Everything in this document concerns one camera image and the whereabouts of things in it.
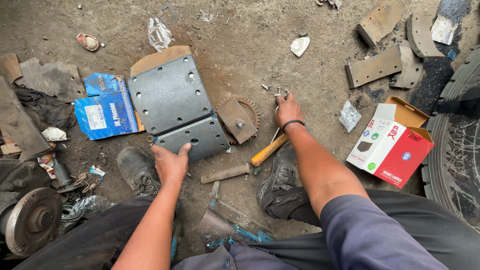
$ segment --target work boot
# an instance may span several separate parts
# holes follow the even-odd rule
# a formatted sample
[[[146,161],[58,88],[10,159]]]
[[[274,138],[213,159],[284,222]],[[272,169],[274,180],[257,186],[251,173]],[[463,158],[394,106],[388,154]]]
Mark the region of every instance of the work boot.
[[[272,164],[272,174],[263,181],[257,191],[257,200],[262,204],[265,194],[279,189],[289,190],[296,187],[297,156],[290,141],[287,141],[275,155]]]
[[[127,147],[118,154],[117,163],[135,197],[158,193],[160,178],[155,169],[155,161],[145,151],[138,147]]]

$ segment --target blue cardboard box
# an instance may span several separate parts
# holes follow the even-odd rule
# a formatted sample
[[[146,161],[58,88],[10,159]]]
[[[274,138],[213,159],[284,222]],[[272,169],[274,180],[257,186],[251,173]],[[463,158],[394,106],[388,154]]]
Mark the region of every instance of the blue cardboard box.
[[[93,73],[84,82],[89,97],[75,100],[75,114],[89,139],[139,131],[123,76]]]

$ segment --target dark pants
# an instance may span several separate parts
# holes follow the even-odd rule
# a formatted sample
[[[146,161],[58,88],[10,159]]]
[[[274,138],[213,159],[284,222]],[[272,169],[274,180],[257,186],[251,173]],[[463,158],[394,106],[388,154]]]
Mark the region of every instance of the dark pants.
[[[423,197],[367,190],[372,201],[450,270],[477,270],[480,237],[443,206]],[[122,202],[44,247],[16,269],[109,269],[154,196]],[[301,187],[266,194],[262,207],[276,218],[320,226]],[[299,269],[335,269],[322,233],[255,243]]]

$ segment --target red and white box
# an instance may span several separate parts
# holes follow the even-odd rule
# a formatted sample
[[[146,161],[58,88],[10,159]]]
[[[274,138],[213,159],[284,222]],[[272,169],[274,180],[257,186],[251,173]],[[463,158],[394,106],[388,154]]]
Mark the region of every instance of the red and white box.
[[[433,148],[426,129],[430,117],[398,97],[378,104],[347,161],[402,188]]]

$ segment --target black wristband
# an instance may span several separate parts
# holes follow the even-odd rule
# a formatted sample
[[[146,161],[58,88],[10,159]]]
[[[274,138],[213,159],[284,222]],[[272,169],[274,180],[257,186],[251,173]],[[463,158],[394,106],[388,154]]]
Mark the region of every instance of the black wristband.
[[[290,120],[288,122],[285,123],[285,125],[283,125],[283,132],[285,132],[285,128],[287,127],[287,125],[291,124],[291,123],[301,123],[303,126],[305,126],[305,124],[303,123],[302,120]]]

